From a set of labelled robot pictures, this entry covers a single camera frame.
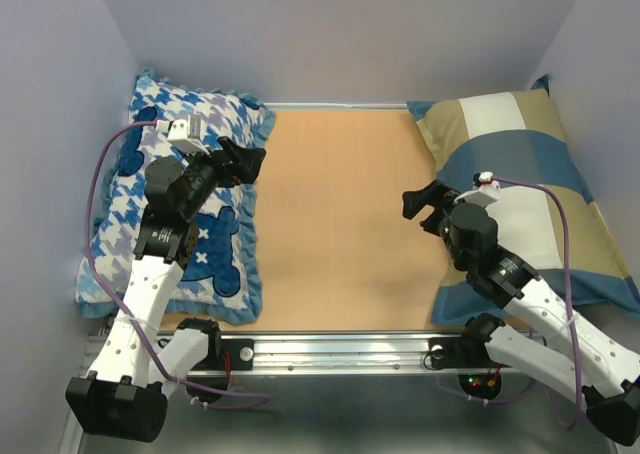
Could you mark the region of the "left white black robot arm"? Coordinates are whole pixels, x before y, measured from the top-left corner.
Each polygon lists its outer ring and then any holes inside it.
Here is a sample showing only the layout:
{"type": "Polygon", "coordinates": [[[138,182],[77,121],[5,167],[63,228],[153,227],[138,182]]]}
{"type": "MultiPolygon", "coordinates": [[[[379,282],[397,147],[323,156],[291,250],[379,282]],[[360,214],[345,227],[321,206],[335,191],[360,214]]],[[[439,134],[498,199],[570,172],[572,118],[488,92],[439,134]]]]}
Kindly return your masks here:
{"type": "Polygon", "coordinates": [[[198,212],[215,188],[253,184],[266,156],[264,149],[241,147],[228,137],[219,145],[208,150],[191,143],[188,165],[161,157],[145,170],[147,205],[126,292],[113,298],[119,311],[101,351],[65,392],[87,434],[151,443],[179,387],[203,408],[221,408],[221,398],[232,393],[187,378],[196,365],[210,368],[221,360],[216,322],[187,319],[162,349],[155,347],[170,296],[196,247],[198,212]]]}

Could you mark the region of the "blue tan white patchwork pillow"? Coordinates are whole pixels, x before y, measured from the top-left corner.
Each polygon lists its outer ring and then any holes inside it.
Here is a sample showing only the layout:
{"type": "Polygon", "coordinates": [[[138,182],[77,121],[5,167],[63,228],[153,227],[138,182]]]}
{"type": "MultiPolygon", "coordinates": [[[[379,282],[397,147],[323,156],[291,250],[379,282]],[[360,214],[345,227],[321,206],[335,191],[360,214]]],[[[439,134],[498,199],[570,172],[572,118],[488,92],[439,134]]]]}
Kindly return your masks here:
{"type": "Polygon", "coordinates": [[[435,160],[439,181],[463,193],[478,172],[507,179],[488,206],[498,241],[574,306],[608,304],[639,315],[639,292],[580,171],[542,77],[531,89],[407,108],[435,160]]]}

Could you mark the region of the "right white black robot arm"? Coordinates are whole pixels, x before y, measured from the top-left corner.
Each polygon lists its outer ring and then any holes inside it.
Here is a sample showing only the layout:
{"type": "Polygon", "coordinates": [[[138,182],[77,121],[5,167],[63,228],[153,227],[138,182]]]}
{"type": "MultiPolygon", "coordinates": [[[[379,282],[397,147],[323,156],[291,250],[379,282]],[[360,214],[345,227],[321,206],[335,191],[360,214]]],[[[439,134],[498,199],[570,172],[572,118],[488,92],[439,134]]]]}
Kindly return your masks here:
{"type": "Polygon", "coordinates": [[[486,208],[499,198],[492,173],[476,175],[473,190],[460,193],[439,180],[402,195],[402,215],[432,213],[424,231],[440,237],[454,267],[484,299],[520,319],[544,339],[538,343],[504,321],[482,313],[460,340],[463,358],[487,359],[515,368],[574,402],[578,412],[616,444],[639,439],[639,355],[616,343],[574,311],[539,272],[498,242],[498,224],[486,208]]]}

